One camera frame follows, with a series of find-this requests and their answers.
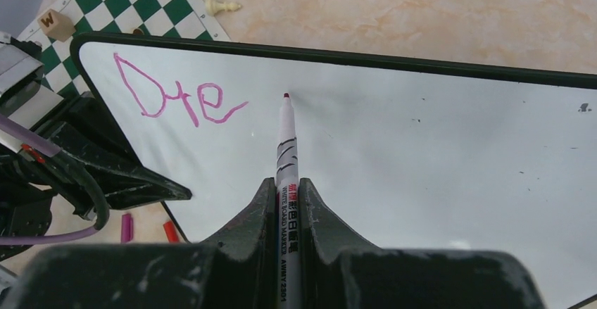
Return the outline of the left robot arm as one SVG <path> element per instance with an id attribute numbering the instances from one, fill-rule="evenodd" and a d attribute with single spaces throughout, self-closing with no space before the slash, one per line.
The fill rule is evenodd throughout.
<path id="1" fill-rule="evenodd" d="M 84 92 L 70 95 L 29 127 L 64 149 L 94 178 L 111 210 L 162 201 L 189 200 L 191 191 L 145 168 L 108 110 Z M 86 220 L 94 203 L 62 168 L 39 163 L 29 154 L 1 146 L 1 236 L 41 237 L 52 220 L 53 197 L 60 195 Z"/>

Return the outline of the whiteboard with black frame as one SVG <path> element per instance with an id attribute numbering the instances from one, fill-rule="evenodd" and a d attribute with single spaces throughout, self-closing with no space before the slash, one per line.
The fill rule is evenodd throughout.
<path id="1" fill-rule="evenodd" d="M 596 76 L 363 53 L 88 32 L 70 47 L 166 206 L 199 242 L 278 169 L 372 243 L 505 251 L 549 308 L 596 294 Z"/>

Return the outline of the pink whiteboard marker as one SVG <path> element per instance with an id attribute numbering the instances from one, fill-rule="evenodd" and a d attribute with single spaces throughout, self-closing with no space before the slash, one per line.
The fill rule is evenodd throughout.
<path id="1" fill-rule="evenodd" d="M 277 308 L 301 308 L 301 254 L 299 248 L 299 174 L 294 108 L 290 95 L 283 96 L 279 112 L 277 146 Z"/>

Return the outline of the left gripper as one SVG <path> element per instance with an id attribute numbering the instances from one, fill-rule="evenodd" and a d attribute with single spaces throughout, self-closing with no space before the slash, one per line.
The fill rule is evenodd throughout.
<path id="1" fill-rule="evenodd" d="M 132 152 L 122 146 L 123 136 L 90 92 L 63 99 L 34 132 L 81 162 L 97 181 L 112 210 L 187 201 L 192 197 L 190 189 L 134 161 Z M 55 196 L 62 196 L 74 208 L 74 215 L 92 217 L 93 201 L 63 169 L 33 162 L 24 150 L 9 150 L 9 212 L 38 209 Z"/>

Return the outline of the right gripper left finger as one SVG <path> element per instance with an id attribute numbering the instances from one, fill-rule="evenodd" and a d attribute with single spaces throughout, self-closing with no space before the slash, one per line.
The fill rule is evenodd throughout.
<path id="1" fill-rule="evenodd" d="M 195 244 L 77 244 L 43 250 L 2 308 L 274 308 L 273 179 Z"/>

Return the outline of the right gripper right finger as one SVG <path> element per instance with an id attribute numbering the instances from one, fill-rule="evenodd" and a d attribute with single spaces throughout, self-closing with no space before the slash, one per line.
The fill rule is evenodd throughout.
<path id="1" fill-rule="evenodd" d="M 380 248 L 300 181 L 307 308 L 543 308 L 531 274 L 499 251 Z"/>

